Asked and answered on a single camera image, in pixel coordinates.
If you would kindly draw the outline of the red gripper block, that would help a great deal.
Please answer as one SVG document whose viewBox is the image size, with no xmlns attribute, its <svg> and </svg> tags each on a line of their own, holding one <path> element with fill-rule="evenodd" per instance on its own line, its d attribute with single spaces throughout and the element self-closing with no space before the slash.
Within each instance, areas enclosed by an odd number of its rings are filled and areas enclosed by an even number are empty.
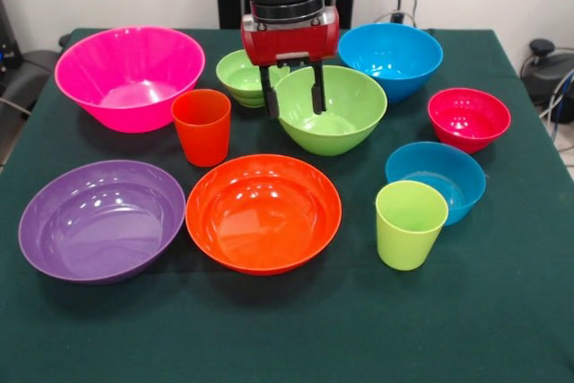
<svg viewBox="0 0 574 383">
<path fill-rule="evenodd" d="M 312 106 L 316 115 L 326 111 L 323 62 L 334 57 L 339 39 L 339 14 L 327 6 L 317 17 L 288 24 L 264 24 L 252 14 L 241 20 L 241 40 L 253 65 L 259 72 L 265 108 L 270 118 L 278 118 L 279 105 L 271 84 L 269 65 L 303 59 L 310 61 L 314 74 L 311 87 Z"/>
</svg>

